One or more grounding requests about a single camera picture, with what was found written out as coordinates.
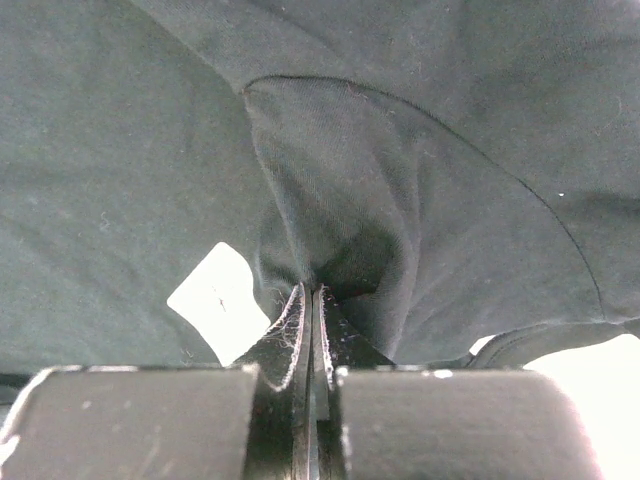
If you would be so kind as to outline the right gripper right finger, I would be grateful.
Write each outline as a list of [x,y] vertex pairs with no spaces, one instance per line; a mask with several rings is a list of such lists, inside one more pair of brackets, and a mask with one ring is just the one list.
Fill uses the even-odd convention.
[[341,367],[374,370],[394,363],[346,320],[326,286],[313,293],[312,340],[319,477],[346,479],[336,371]]

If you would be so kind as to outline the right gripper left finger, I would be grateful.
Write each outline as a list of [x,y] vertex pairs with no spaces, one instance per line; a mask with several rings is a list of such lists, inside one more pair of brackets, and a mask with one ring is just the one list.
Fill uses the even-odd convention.
[[311,474],[312,300],[296,286],[278,320],[235,364],[257,372],[245,479],[308,479]]

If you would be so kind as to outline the black t shirt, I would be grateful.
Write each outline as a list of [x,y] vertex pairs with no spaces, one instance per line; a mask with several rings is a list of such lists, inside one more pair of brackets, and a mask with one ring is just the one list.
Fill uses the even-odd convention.
[[408,364],[639,316],[635,1],[5,1],[1,367],[212,362],[220,242]]

